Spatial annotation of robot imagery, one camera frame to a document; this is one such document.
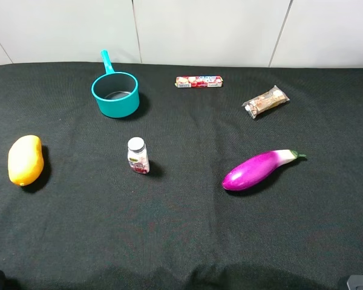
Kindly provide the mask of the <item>small white capped bottle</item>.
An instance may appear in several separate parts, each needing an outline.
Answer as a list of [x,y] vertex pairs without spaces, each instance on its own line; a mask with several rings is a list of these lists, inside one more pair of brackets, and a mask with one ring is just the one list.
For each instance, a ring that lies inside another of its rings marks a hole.
[[131,169],[140,174],[150,171],[146,144],[140,137],[133,137],[128,141],[128,162]]

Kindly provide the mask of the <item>purple eggplant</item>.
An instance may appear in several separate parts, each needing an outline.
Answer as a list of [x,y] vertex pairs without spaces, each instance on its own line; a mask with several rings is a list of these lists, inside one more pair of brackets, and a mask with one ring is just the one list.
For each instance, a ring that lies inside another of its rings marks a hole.
[[264,181],[277,168],[298,158],[306,158],[295,150],[283,149],[261,153],[232,169],[222,181],[222,187],[230,191],[247,190]]

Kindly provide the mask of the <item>red candy roll pack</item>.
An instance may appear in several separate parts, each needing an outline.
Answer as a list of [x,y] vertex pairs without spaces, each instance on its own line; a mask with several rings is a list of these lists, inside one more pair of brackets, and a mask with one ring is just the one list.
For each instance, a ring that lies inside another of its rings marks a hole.
[[220,88],[223,86],[221,76],[180,76],[175,79],[177,88]]

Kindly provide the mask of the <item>grey object bottom right corner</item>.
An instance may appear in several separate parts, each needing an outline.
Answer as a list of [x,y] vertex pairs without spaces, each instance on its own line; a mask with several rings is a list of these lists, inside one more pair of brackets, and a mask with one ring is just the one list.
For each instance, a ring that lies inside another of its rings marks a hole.
[[363,275],[351,275],[347,280],[348,290],[363,290]]

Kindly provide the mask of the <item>black tablecloth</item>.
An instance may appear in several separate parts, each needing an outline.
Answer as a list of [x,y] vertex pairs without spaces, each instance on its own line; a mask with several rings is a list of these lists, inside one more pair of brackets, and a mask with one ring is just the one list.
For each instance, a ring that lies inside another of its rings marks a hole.
[[[363,274],[363,69],[115,64],[140,107],[102,115],[101,63],[0,66],[0,270],[9,289],[336,289]],[[176,77],[221,76],[220,88]],[[290,100],[253,119],[275,85]],[[8,177],[41,139],[30,185]],[[146,144],[134,172],[128,141]],[[264,152],[305,154],[243,191],[222,187]]]

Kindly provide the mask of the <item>yellow mango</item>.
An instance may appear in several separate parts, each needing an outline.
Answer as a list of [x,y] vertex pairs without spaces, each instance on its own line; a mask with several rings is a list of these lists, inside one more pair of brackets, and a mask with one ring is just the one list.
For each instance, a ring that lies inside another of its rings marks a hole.
[[18,186],[33,183],[44,168],[42,142],[38,136],[20,137],[8,152],[8,177]]

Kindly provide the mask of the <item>clear wrapped snack bar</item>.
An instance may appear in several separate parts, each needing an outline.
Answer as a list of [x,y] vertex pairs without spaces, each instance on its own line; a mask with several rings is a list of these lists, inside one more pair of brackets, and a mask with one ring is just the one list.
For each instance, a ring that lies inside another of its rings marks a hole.
[[272,89],[244,102],[241,106],[255,119],[263,112],[288,102],[290,98],[275,85]]

